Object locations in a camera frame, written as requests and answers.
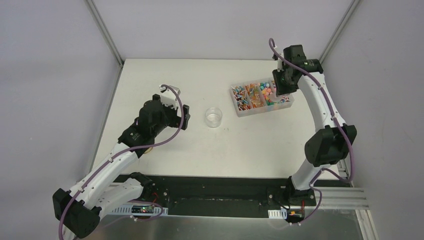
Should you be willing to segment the clear plastic jar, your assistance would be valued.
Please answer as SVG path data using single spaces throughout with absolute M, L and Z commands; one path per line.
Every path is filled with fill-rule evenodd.
M 218 107 L 210 107 L 205 111 L 204 120 L 209 128 L 218 128 L 222 123 L 223 113 Z

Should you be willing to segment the clear plastic scoop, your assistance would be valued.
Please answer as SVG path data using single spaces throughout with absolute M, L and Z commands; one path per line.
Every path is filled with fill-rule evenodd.
M 271 91 L 268 94 L 268 98 L 270 101 L 276 104 L 283 104 L 290 101 L 290 98 L 288 95 L 277 95 L 275 92 Z

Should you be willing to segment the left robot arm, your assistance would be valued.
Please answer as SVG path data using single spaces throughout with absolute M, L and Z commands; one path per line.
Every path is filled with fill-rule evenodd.
M 152 198 L 152 181 L 137 172 L 134 177 L 109 190 L 114 180 L 149 148 L 170 142 L 177 136 L 156 143 L 155 138 L 165 128 L 177 132 L 186 130 L 190 107 L 181 99 L 154 94 L 144 103 L 133 123 L 118 138 L 109 154 L 82 180 L 69 190 L 59 188 L 52 196 L 54 215 L 59 220 L 60 240 L 83 239 L 89 236 L 100 221 L 126 202 L 138 199 L 147 202 Z

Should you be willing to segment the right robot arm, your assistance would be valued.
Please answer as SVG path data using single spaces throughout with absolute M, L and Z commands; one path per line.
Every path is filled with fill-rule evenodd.
M 305 160 L 284 190 L 284 200 L 296 205 L 304 198 L 304 192 L 313 187 L 322 172 L 329 172 L 337 179 L 342 177 L 330 169 L 339 161 L 349 158 L 350 175 L 353 180 L 355 155 L 353 142 L 357 136 L 354 125 L 346 123 L 337 110 L 326 85 L 323 67 L 318 59 L 308 59 L 303 46 L 291 45 L 278 50 L 272 38 L 268 41 L 277 61 L 272 75 L 276 84 L 276 96 L 285 96 L 300 90 L 312 114 L 315 134 L 305 143 Z

